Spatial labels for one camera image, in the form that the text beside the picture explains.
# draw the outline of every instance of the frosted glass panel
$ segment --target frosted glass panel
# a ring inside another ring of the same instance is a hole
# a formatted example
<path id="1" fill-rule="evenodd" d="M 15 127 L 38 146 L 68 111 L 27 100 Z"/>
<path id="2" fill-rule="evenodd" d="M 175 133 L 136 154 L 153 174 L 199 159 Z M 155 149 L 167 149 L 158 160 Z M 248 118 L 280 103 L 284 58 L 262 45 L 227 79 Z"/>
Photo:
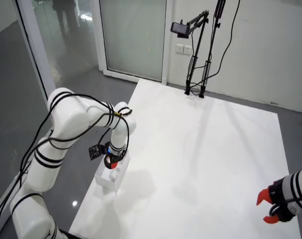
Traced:
<path id="1" fill-rule="evenodd" d="M 108 69 L 161 81 L 165 0 L 101 0 Z"/>

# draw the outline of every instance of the glass wall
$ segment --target glass wall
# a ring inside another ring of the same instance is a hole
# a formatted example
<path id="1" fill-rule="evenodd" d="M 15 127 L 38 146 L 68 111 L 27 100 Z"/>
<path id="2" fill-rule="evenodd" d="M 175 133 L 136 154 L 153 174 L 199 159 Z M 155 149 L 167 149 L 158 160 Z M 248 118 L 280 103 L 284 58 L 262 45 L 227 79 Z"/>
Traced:
<path id="1" fill-rule="evenodd" d="M 0 0 L 0 198 L 47 112 L 12 1 Z"/>
<path id="2" fill-rule="evenodd" d="M 98 70 L 89 0 L 31 0 L 56 87 Z"/>
<path id="3" fill-rule="evenodd" d="M 101 0 L 108 69 L 161 81 L 166 1 Z"/>

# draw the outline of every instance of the glass door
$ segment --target glass door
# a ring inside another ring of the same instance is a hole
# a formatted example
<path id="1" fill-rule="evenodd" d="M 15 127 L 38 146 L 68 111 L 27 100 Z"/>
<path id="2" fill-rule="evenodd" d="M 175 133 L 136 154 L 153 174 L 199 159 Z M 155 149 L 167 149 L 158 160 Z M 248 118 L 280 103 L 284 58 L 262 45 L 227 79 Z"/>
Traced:
<path id="1" fill-rule="evenodd" d="M 95 9 L 104 74 L 166 84 L 173 1 L 100 0 Z"/>

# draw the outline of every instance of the white wall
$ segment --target white wall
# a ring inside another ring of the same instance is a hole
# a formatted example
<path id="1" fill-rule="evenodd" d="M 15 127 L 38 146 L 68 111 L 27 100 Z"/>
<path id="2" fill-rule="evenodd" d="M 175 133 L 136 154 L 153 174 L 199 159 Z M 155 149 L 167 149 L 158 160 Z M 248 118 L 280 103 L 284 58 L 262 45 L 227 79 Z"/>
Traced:
<path id="1" fill-rule="evenodd" d="M 17 20 L 12 0 L 0 0 L 0 32 Z"/>
<path id="2" fill-rule="evenodd" d="M 175 2 L 174 21 L 187 22 L 205 9 L 210 11 L 197 66 L 207 59 L 216 2 Z M 217 71 L 229 42 L 237 2 L 226 0 L 214 42 L 211 74 Z M 200 29 L 194 33 L 194 47 L 199 33 Z M 190 56 L 175 53 L 177 43 L 191 45 L 191 38 L 172 36 L 168 82 L 184 86 Z M 200 81 L 201 76 L 202 69 L 196 70 L 192 81 Z M 232 44 L 220 73 L 209 79 L 207 90 L 302 112 L 302 0 L 241 0 Z"/>

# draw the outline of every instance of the wall socket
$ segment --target wall socket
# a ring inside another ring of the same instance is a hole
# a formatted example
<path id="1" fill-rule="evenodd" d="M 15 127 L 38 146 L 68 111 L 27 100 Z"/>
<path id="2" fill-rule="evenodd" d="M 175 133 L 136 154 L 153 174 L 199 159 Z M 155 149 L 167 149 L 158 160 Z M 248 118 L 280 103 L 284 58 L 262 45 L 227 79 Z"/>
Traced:
<path id="1" fill-rule="evenodd" d="M 177 44 L 175 46 L 175 52 L 185 55 L 191 55 L 193 53 L 193 50 L 192 50 L 192 46 Z"/>
<path id="2" fill-rule="evenodd" d="M 184 54 L 191 55 L 193 53 L 192 46 L 184 45 Z"/>

